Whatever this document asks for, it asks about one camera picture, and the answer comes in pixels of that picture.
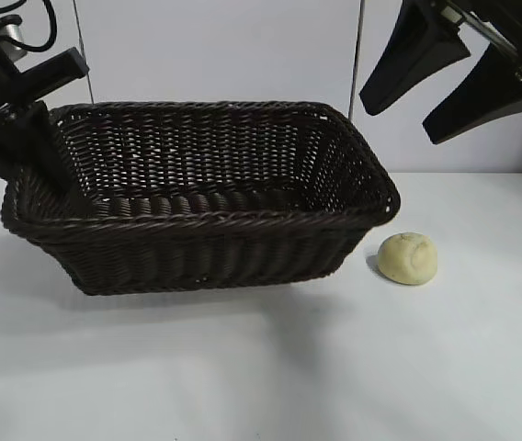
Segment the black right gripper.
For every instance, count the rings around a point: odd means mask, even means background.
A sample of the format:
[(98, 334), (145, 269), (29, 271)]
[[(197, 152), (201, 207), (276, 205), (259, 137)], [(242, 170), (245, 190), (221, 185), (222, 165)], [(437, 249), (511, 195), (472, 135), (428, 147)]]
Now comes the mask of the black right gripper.
[(459, 36), (489, 42), (463, 82), (423, 121), (434, 144), (522, 113), (522, 1), (403, 1), (387, 46), (359, 93), (375, 116), (417, 84), (471, 56)]

